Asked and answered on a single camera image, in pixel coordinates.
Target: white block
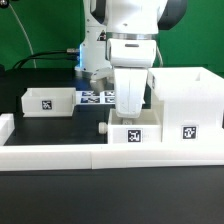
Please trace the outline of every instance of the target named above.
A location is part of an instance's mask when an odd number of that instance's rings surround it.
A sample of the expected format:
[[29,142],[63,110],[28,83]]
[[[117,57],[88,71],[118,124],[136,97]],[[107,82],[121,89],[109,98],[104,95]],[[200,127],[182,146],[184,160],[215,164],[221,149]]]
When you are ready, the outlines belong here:
[[14,129],[13,114],[2,114],[0,116],[0,146],[5,144]]
[[110,110],[108,121],[108,143],[149,143],[161,142],[161,125],[152,110],[143,109],[133,124],[122,125],[115,109]]
[[72,116],[75,88],[28,88],[22,96],[24,117]]
[[224,79],[205,68],[153,68],[148,84],[162,142],[224,142]]

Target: white platform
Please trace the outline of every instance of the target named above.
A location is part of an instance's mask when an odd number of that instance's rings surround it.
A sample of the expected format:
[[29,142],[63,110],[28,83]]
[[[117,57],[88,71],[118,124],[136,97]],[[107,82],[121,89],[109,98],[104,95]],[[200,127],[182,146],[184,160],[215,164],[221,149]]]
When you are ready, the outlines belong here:
[[0,171],[224,165],[224,80],[203,68],[149,71],[153,116],[148,112],[151,122],[159,121],[160,142],[1,146]]

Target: open box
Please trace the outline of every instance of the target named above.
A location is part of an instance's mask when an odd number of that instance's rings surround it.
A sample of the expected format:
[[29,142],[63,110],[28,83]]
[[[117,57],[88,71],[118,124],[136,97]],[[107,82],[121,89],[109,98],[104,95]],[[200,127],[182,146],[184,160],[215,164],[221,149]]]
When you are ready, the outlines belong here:
[[24,117],[72,116],[75,88],[28,88],[22,96]]

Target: white robot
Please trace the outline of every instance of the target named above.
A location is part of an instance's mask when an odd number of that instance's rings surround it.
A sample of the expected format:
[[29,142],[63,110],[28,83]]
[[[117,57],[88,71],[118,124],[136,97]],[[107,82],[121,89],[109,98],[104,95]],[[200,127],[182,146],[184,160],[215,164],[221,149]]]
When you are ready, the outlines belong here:
[[[82,64],[91,65],[87,67],[95,91],[103,90],[105,79],[113,80],[115,87],[116,110],[111,110],[108,125],[99,125],[109,143],[132,142],[136,133],[142,143],[222,139],[223,80],[203,68],[152,68],[158,52],[155,36],[182,19],[187,0],[86,0],[84,6],[87,25],[94,21],[92,28],[99,30],[94,34],[87,26]],[[105,41],[99,47],[96,37],[102,30]],[[142,109],[147,84],[151,110]]]

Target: white base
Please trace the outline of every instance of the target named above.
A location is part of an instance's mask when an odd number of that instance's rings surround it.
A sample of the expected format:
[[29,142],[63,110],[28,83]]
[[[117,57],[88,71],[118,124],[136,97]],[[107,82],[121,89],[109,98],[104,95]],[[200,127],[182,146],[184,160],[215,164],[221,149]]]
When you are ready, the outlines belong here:
[[0,147],[0,171],[202,165],[224,165],[224,143]]
[[0,146],[5,144],[14,129],[13,114],[2,114],[0,116]]

